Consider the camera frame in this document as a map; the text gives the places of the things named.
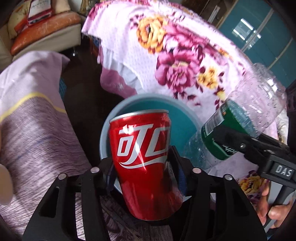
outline barcode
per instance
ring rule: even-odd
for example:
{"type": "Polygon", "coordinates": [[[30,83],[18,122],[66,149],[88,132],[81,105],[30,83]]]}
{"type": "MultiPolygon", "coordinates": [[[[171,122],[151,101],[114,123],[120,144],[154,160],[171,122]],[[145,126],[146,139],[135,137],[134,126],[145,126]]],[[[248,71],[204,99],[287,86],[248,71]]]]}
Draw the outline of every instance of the barcode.
{"type": "Polygon", "coordinates": [[[218,110],[205,124],[205,133],[208,136],[213,129],[223,122],[224,118],[220,110],[218,110]]]}

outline plastic bottle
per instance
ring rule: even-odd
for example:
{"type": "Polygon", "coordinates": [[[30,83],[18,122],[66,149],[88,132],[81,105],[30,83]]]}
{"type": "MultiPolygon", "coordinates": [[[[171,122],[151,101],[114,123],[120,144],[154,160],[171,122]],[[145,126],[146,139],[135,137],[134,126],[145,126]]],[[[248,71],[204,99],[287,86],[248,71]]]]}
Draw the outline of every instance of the plastic bottle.
{"type": "Polygon", "coordinates": [[[186,145],[183,156],[206,170],[237,151],[214,142],[214,127],[223,124],[257,138],[286,105],[285,88],[262,64],[254,64],[214,115],[186,145]]]}

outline coca-cola can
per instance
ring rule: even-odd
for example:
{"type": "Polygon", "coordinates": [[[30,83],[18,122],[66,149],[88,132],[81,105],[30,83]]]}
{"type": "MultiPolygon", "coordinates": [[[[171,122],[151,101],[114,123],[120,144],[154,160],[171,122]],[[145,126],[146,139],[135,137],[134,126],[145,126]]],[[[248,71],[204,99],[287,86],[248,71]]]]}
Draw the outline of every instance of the coca-cola can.
{"type": "Polygon", "coordinates": [[[143,110],[110,120],[110,146],[124,200],[146,221],[171,216],[183,196],[167,161],[171,121],[167,110],[143,110]]]}

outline green bottle label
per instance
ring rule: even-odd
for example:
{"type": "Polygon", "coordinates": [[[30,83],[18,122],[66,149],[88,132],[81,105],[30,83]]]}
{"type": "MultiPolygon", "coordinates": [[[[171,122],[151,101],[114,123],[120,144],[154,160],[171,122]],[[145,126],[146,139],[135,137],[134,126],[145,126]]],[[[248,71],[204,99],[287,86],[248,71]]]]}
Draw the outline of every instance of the green bottle label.
{"type": "Polygon", "coordinates": [[[225,125],[239,132],[246,131],[241,127],[232,112],[230,111],[227,102],[224,102],[214,115],[202,126],[202,140],[207,149],[219,160],[225,160],[235,154],[237,151],[225,145],[220,145],[213,138],[213,129],[218,125],[225,125]]]}

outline human hand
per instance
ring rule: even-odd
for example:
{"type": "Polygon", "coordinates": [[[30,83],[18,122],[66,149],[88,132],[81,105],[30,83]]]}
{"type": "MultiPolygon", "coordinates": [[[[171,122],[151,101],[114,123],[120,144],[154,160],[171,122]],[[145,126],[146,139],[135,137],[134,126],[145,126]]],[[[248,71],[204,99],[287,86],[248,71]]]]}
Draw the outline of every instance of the human hand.
{"type": "Polygon", "coordinates": [[[268,193],[269,193],[269,183],[266,183],[265,188],[262,192],[262,196],[259,202],[257,203],[256,212],[262,225],[264,225],[266,222],[267,213],[270,219],[276,220],[276,222],[271,226],[271,228],[274,229],[274,228],[278,228],[287,217],[293,205],[293,198],[290,200],[288,205],[276,205],[276,206],[273,206],[269,211],[270,206],[267,202],[268,193]]]}

